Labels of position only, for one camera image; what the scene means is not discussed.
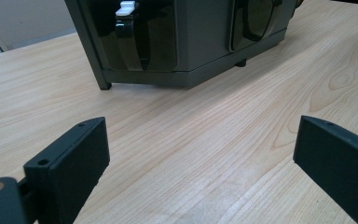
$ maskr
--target light wood surface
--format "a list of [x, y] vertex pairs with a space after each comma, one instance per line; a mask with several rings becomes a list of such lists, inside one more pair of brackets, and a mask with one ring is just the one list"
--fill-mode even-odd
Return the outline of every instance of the light wood surface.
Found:
[[358, 5], [305, 1], [279, 46], [190, 90], [100, 91], [77, 35], [0, 54], [0, 176], [106, 117], [76, 223], [352, 223], [293, 163], [301, 115], [358, 134]]

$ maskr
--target black plastic part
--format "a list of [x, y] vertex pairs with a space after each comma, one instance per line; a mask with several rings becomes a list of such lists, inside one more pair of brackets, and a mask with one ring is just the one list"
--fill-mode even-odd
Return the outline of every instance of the black plastic part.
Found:
[[22, 207], [29, 223], [34, 223], [42, 211], [43, 204], [39, 203], [35, 190], [28, 186], [26, 178], [23, 178], [17, 185], [20, 190]]
[[300, 7], [303, 2], [304, 2], [304, 0], [297, 0], [296, 1], [296, 8]]
[[11, 177], [0, 178], [0, 224], [30, 223], [22, 206], [17, 181]]
[[231, 49], [243, 49], [269, 37], [280, 17], [282, 0], [237, 0]]
[[[128, 66], [128, 62], [138, 61], [133, 53], [135, 48], [126, 51], [132, 53], [124, 56], [120, 52], [120, 48], [125, 48], [116, 34], [115, 12], [120, 2], [65, 0], [101, 90], [109, 89], [111, 83], [187, 88], [198, 85], [227, 71], [235, 63], [276, 46], [284, 39], [296, 6], [296, 0], [282, 0], [282, 4], [275, 7], [280, 13], [272, 13], [277, 15], [273, 17], [276, 20], [272, 19], [273, 22], [265, 26], [265, 38], [256, 42], [248, 40], [250, 43], [246, 47], [233, 52], [230, 42], [232, 30], [236, 28], [233, 27], [236, 1], [137, 0], [137, 14], [148, 27], [149, 44], [145, 46], [150, 48], [149, 63], [147, 67], [142, 66], [141, 71], [139, 63]], [[243, 27], [243, 22], [236, 24]], [[239, 32], [241, 40], [246, 39], [242, 30]]]
[[246, 61], [247, 61], [247, 60], [244, 59], [244, 60], [242, 60], [242, 61], [236, 63], [235, 66], [237, 66], [237, 67], [244, 67], [244, 66], [246, 66]]
[[358, 135], [303, 116], [294, 161], [358, 222]]
[[116, 17], [117, 44], [129, 71], [144, 71], [150, 62], [149, 30], [137, 14]]
[[43, 209], [40, 224], [73, 223], [109, 164], [104, 118], [84, 121], [24, 165]]

